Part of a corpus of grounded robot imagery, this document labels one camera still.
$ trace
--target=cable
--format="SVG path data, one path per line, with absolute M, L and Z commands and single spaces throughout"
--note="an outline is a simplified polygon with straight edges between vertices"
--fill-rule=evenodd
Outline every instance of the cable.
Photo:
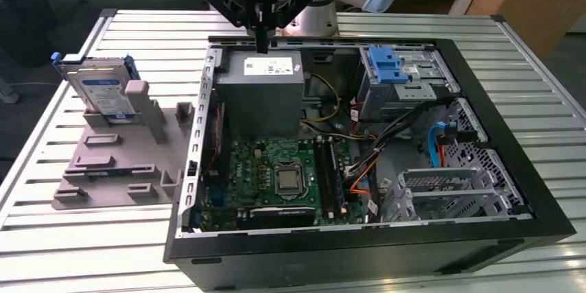
M 450 122 L 449 124 L 443 121 L 438 121 L 435 125 L 430 127 L 430 132 L 427 133 L 427 151 L 430 153 L 431 165 L 434 167 L 441 167 L 442 162 L 438 159 L 438 154 L 442 152 L 441 148 L 437 148 L 437 130 L 445 130 L 446 127 L 454 127 L 457 123 Z
M 446 146 L 439 146 L 439 165 L 446 167 Z
M 421 103 L 415 108 L 413 108 L 409 112 L 406 112 L 402 116 L 399 116 L 385 128 L 383 132 L 379 134 L 375 142 L 371 145 L 371 153 L 365 153 L 363 160 L 358 161 L 350 168 L 349 173 L 354 173 L 357 169 L 359 169 L 365 164 L 369 163 L 369 160 L 381 153 L 382 149 L 386 147 L 387 141 L 403 130 L 406 130 L 417 121 L 418 116 L 427 109 L 434 106 L 449 105 L 454 101 L 454 97 L 443 97 L 435 101 L 426 101 Z
M 349 139 L 349 140 L 362 140 L 362 138 L 359 138 L 359 137 L 350 137 L 349 135 L 345 135 L 345 134 L 326 132 L 326 131 L 318 129 L 318 127 L 315 127 L 310 123 L 306 123 L 305 121 L 302 121 L 302 124 L 306 125 L 307 128 L 310 128 L 314 131 L 314 133 L 317 133 L 318 135 L 331 135 L 334 137 L 343 137 L 345 139 Z
M 361 179 L 365 177 L 365 175 L 367 175 L 370 169 L 373 168 L 373 166 L 375 166 L 375 163 L 378 161 L 378 159 L 381 158 L 381 155 L 377 157 L 377 159 L 370 163 L 369 167 L 365 169 L 365 172 L 361 174 L 361 176 L 358 176 L 358 179 L 355 180 L 354 184 L 350 187 L 350 193 L 351 194 L 370 194 L 366 190 L 362 189 L 355 189 L 358 186 L 358 183 L 361 181 Z
M 338 115 L 339 108 L 342 106 L 342 102 L 339 100 L 337 89 L 334 88 L 334 86 L 331 86 L 330 82 L 321 75 L 317 75 L 315 73 L 313 73 L 311 76 L 318 78 L 319 80 L 322 80 L 322 82 L 331 89 L 331 92 L 337 96 L 337 108 L 335 108 L 334 112 L 331 113 L 331 115 L 329 115 L 326 117 L 322 117 L 322 118 L 305 118 L 305 119 L 302 119 L 302 122 L 305 122 L 305 123 L 307 123 L 307 122 L 309 123 L 319 123 L 321 121 L 326 121 L 326 120 L 334 118 Z

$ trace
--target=slotted aluminum profile table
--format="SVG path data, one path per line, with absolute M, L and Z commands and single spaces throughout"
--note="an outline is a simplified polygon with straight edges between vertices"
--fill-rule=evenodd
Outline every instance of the slotted aluminum profile table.
M 103 14 L 80 55 L 131 54 L 162 107 L 195 101 L 209 35 L 245 31 L 215 12 L 104 10 Z M 339 14 L 339 31 L 343 36 L 454 39 L 578 234 L 474 274 L 279 292 L 584 292 L 586 115 L 510 26 L 488 16 Z M 189 278 L 162 262 L 170 204 L 51 208 L 86 124 L 83 109 L 62 83 L 0 186 L 2 291 L 194 292 Z

